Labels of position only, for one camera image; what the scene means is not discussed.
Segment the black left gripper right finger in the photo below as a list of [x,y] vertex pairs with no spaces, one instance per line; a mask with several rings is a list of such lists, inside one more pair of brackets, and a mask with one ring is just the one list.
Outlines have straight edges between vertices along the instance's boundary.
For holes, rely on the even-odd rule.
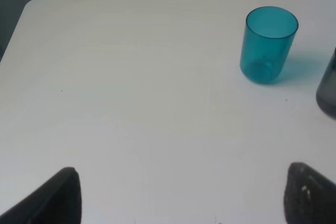
[[303,162],[288,168],[283,203],[286,223],[335,223],[335,183]]

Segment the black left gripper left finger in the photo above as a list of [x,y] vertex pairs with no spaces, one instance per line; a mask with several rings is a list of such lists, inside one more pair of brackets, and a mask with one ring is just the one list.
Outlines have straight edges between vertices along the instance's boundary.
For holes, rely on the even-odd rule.
[[1,215],[1,223],[81,223],[79,174],[65,167]]

